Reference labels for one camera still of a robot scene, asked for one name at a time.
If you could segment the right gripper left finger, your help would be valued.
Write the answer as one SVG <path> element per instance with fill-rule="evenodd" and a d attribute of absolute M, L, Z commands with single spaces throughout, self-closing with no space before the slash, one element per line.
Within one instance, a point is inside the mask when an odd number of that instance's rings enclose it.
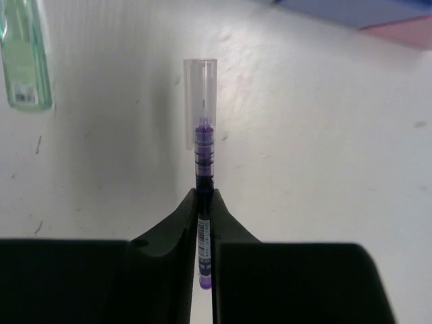
<path fill-rule="evenodd" d="M 133 240 L 1 240 L 2 323 L 188 323 L 197 202 Z"/>

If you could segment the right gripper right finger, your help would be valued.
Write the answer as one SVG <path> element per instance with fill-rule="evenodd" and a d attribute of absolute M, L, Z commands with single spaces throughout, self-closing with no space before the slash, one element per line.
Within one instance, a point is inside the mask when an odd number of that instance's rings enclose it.
<path fill-rule="evenodd" d="M 370 254 L 341 242 L 264 243 L 211 207 L 215 323 L 394 323 Z"/>

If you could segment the purple pen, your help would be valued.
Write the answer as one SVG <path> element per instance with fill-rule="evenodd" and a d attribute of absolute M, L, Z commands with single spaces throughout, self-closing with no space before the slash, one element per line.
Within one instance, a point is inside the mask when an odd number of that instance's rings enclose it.
<path fill-rule="evenodd" d="M 185 59 L 183 66 L 186 148 L 194 151 L 198 203 L 199 284 L 209 290 L 212 287 L 210 204 L 214 193 L 217 60 Z"/>

